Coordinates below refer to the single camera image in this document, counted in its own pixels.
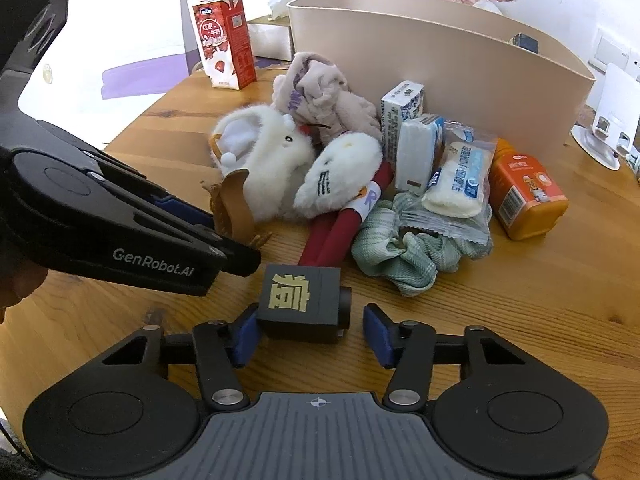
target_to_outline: small dark box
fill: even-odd
[[[349,328],[351,289],[340,269],[268,265],[257,320],[274,339],[335,343]]]
[[[520,33],[517,36],[514,36],[509,43],[519,46],[520,48],[530,50],[534,54],[538,54],[538,40],[534,40],[526,34]]]

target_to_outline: gray ribbed plate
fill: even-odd
[[[58,480],[48,473],[42,480]],[[481,480],[422,419],[368,393],[273,394],[211,417],[188,452],[140,480]],[[588,480],[580,476],[576,480]]]

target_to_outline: scrunchie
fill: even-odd
[[[493,242],[481,245],[443,235],[407,232],[400,239],[401,215],[410,200],[399,193],[393,202],[380,200],[362,223],[351,247],[360,270],[367,276],[382,276],[403,296],[417,296],[429,290],[438,271],[456,272],[462,256],[479,260],[487,256]],[[487,222],[491,208],[486,206]]]

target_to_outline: red fabric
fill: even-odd
[[[373,181],[384,191],[393,178],[391,165],[385,160]],[[361,223],[362,218],[353,209],[325,213],[314,218],[298,264],[307,267],[339,267],[349,252]]]

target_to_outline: black cable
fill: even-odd
[[[28,456],[23,450],[22,450],[22,446],[18,446],[15,443],[15,440],[12,438],[12,436],[9,434],[9,432],[4,428],[4,424],[2,424],[2,422],[0,422],[0,431],[2,432],[2,434],[4,435],[5,439],[8,440],[9,444],[11,444],[14,449],[18,452],[18,454],[24,459],[26,460],[26,462],[36,468],[37,470],[41,470],[40,467],[38,466],[38,464],[36,464],[33,461],[33,458],[31,458],[30,456]]]

